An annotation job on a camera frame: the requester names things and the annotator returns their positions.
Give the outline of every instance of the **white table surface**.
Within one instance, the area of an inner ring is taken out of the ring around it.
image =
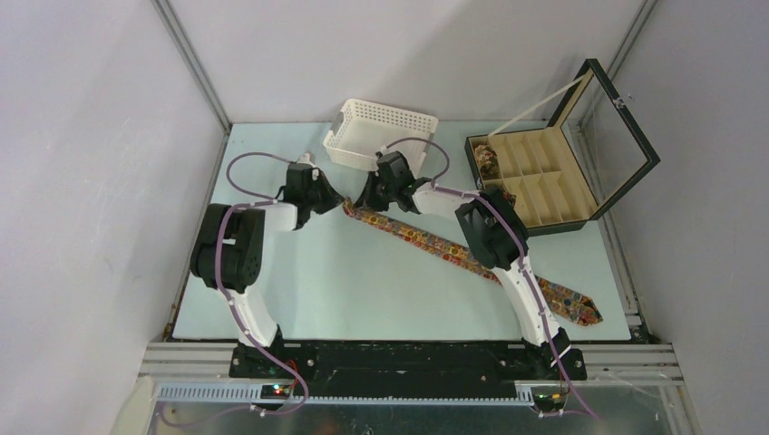
[[[434,140],[452,159],[441,184],[474,189],[464,154],[464,138],[487,133],[498,122],[441,122]],[[536,122],[516,128],[539,127]],[[248,151],[267,151],[295,159],[313,152],[316,164],[342,195],[356,199],[366,173],[332,163],[321,144],[327,123],[237,124],[229,137],[222,171],[211,202],[253,199],[233,189],[224,168]],[[443,167],[430,151],[421,176]],[[285,164],[243,159],[233,178],[244,188],[275,194],[284,184]],[[386,213],[415,227],[465,244],[456,221]],[[598,223],[580,231],[529,239],[534,272],[593,298],[604,321],[579,326],[558,316],[571,340],[627,340],[628,324],[619,300]],[[425,253],[383,231],[347,217],[341,207],[313,215],[299,231],[266,240],[256,286],[286,338],[359,340],[520,340],[521,328],[499,285]],[[173,331],[175,338],[237,337],[237,326],[223,300],[190,276]]]

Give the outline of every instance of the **basket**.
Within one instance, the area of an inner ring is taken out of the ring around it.
[[[438,119],[415,111],[404,111],[374,102],[345,101],[331,129],[323,139],[328,157],[334,163],[365,171],[376,170],[376,153],[402,138],[431,139]],[[416,177],[427,144],[415,140],[392,147],[403,153]]]

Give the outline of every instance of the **white wall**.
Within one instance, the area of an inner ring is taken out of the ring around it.
[[[348,98],[511,118],[605,65],[641,0],[174,1],[234,122],[329,121]]]
[[[706,433],[766,433],[769,4],[660,2],[617,80],[662,162],[617,204]]]
[[[0,433],[107,433],[222,132],[151,2],[0,9]]]

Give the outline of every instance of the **colorful tie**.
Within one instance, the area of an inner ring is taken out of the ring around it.
[[[355,220],[360,220],[372,227],[390,233],[415,247],[419,247],[423,251],[427,251],[449,263],[501,285],[492,271],[483,267],[465,246],[458,245],[451,240],[446,240],[379,213],[354,208],[349,198],[345,200],[345,204],[342,207],[345,214]],[[582,326],[589,326],[603,321],[598,308],[596,308],[593,300],[589,297],[539,276],[537,276],[537,280],[542,288],[542,294],[545,296],[545,300],[553,313]]]

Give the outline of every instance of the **display box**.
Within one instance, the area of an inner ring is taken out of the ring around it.
[[[596,59],[587,59],[541,129],[471,136],[478,189],[500,186],[531,236],[574,231],[603,216],[659,156]]]

